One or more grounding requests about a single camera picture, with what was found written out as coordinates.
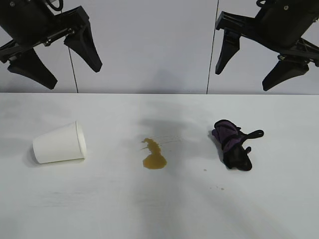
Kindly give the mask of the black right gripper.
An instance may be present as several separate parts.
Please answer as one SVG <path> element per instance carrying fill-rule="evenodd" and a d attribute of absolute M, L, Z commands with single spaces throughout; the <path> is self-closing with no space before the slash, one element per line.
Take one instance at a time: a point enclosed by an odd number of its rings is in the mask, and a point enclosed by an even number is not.
<path fill-rule="evenodd" d="M 246 37 L 280 53 L 305 62 L 279 61 L 262 82 L 268 91 L 278 84 L 308 72 L 309 62 L 318 64 L 319 48 L 302 35 L 319 18 L 317 0 L 258 0 L 255 17 L 222 11 L 216 30 L 224 31 L 222 48 L 215 74 L 221 74 L 230 59 L 240 49 L 240 37 Z"/>

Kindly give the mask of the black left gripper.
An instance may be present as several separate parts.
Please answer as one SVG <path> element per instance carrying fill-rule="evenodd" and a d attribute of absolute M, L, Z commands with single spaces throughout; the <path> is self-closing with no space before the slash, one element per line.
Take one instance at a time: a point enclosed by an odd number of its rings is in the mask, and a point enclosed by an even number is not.
<path fill-rule="evenodd" d="M 54 15 L 46 0 L 2 0 L 0 26 L 12 40 L 0 47 L 0 61 L 9 60 L 11 73 L 25 76 L 52 90 L 55 76 L 45 67 L 35 46 L 51 45 L 66 36 L 64 44 L 76 52 L 94 71 L 102 61 L 96 50 L 89 17 L 82 6 Z"/>

